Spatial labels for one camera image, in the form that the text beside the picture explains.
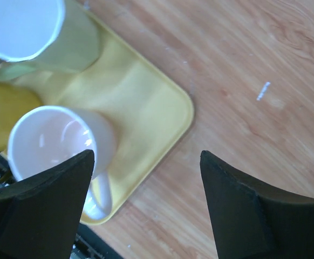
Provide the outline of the pink white mug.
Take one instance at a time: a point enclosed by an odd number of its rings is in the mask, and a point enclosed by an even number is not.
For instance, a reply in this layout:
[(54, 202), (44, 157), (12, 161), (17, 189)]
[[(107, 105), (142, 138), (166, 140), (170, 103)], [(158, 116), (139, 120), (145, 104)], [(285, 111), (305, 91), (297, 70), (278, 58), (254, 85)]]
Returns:
[(16, 181), (50, 169), (78, 153), (94, 151), (92, 179), (83, 211), (101, 220), (112, 211), (108, 167), (117, 149), (110, 122), (98, 112), (62, 106), (41, 106), (23, 115), (8, 141), (8, 162)]

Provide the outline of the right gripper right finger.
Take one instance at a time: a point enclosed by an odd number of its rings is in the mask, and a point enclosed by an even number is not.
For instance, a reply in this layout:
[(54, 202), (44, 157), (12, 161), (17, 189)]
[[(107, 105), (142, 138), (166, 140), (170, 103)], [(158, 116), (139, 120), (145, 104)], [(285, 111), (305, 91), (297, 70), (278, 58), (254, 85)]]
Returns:
[(231, 166), (209, 151), (200, 171), (219, 258), (314, 258), (314, 198)]

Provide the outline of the white green-handled mug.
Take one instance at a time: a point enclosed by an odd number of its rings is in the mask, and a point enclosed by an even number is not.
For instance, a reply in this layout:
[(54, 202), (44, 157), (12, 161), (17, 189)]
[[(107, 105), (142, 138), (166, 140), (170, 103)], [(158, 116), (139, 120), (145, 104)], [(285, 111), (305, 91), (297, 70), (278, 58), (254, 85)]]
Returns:
[(0, 1), (0, 81), (78, 73), (99, 56), (97, 25), (77, 1)]

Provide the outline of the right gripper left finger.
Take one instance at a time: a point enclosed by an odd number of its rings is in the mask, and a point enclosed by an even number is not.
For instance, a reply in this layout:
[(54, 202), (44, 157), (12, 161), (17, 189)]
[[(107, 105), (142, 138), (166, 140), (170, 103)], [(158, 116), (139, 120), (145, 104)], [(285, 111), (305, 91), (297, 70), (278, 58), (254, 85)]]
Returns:
[(0, 258), (70, 258), (93, 169), (88, 149), (0, 188)]

